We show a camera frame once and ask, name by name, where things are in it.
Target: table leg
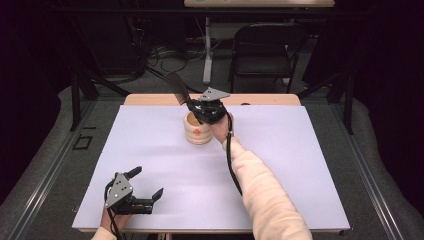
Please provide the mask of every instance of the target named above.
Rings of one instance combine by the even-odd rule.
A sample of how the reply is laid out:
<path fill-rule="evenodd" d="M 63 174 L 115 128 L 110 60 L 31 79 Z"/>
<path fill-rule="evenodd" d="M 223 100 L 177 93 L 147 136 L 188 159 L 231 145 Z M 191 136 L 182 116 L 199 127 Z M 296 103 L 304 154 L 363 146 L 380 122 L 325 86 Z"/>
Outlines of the table leg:
<path fill-rule="evenodd" d="M 211 52 L 211 33 L 210 33 L 210 19 L 206 17 L 205 24 L 205 41 L 206 41 L 206 59 L 205 59 L 205 69 L 203 72 L 203 84 L 211 83 L 211 73 L 212 73 L 212 52 Z"/>

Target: black curtain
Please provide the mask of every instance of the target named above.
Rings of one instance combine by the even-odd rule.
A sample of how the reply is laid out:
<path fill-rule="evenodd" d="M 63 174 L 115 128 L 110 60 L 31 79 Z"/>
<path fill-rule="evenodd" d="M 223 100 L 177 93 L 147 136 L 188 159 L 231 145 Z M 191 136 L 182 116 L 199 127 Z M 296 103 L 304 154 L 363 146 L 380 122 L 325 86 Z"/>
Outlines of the black curtain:
<path fill-rule="evenodd" d="M 57 94 L 69 71 L 52 49 L 48 24 L 31 3 L 0 7 L 0 202 L 13 189 L 54 126 Z"/>
<path fill-rule="evenodd" d="M 423 3 L 336 0 L 336 7 L 371 11 L 374 17 L 329 20 L 303 80 L 314 85 L 354 64 L 355 98 L 369 110 L 381 159 L 424 215 Z M 358 43 L 364 47 L 356 48 Z"/>

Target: pink sleeve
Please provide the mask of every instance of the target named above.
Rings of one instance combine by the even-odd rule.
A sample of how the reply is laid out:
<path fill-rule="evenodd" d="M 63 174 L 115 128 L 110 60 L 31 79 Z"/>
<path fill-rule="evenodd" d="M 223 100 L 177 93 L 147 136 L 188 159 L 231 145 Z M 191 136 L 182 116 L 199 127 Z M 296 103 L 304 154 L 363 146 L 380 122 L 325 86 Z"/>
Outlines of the pink sleeve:
<path fill-rule="evenodd" d="M 235 137 L 231 140 L 231 156 L 255 239 L 312 239 L 302 216 L 265 163 L 246 151 Z"/>
<path fill-rule="evenodd" d="M 91 240 L 116 240 L 116 237 L 105 228 L 99 227 Z"/>

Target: human arm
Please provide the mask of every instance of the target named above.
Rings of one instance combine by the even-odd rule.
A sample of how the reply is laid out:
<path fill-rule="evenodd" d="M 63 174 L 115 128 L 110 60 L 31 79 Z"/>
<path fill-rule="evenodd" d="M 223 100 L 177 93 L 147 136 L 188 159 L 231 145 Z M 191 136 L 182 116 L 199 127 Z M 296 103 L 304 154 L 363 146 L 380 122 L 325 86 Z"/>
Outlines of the human arm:
<path fill-rule="evenodd" d="M 127 224 L 128 220 L 131 218 L 131 215 L 116 215 L 115 222 L 118 227 L 119 232 Z M 107 213 L 106 209 L 103 209 L 102 219 L 100 221 L 100 226 L 96 231 L 96 234 L 92 238 L 92 240 L 116 240 L 116 236 L 112 233 L 111 230 L 111 220 Z"/>
<path fill-rule="evenodd" d="M 228 118 L 211 125 L 215 138 L 226 150 Z M 271 170 L 236 137 L 231 138 L 232 169 L 243 192 L 243 204 L 253 221 L 255 239 L 312 239 L 287 192 Z"/>

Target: dark background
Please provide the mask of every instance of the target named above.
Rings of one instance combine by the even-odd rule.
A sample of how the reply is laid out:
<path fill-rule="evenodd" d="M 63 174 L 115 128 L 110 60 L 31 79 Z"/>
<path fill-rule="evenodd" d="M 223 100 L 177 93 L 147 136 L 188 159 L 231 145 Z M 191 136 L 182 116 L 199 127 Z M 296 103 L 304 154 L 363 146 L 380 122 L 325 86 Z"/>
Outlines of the dark background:
<path fill-rule="evenodd" d="M 52 2 L 85 4 L 80 0 Z M 111 6 L 119 4 L 112 0 L 101 2 Z M 183 7 L 183 1 L 144 3 L 152 7 L 157 6 L 154 4 Z M 57 94 L 70 85 L 69 59 L 53 43 L 56 36 L 48 19 L 35 10 L 37 4 L 25 0 L 6 1 L 0 8 L 1 202 L 54 125 L 61 105 Z M 355 97 L 369 109 L 384 165 L 406 199 L 423 215 L 423 3 L 419 0 L 408 3 L 337 0 L 336 7 L 371 9 L 378 18 L 327 21 L 304 81 L 316 84 L 345 67 L 349 57 L 358 55 Z M 104 21 L 111 21 L 107 28 Z M 80 18 L 75 22 L 78 26 L 65 31 L 75 44 L 76 56 L 86 66 L 102 75 L 142 74 L 137 73 L 137 68 L 142 66 L 137 52 L 140 49 L 132 47 L 125 19 L 96 22 Z M 190 34 L 190 31 L 186 33 L 189 29 L 186 26 L 190 26 L 186 19 L 146 19 L 142 24 L 150 30 L 147 37 L 155 36 L 173 47 L 185 48 L 185 34 Z M 78 37 L 81 34 L 90 44 L 81 41 Z M 366 47 L 358 52 L 355 47 L 361 41 Z"/>

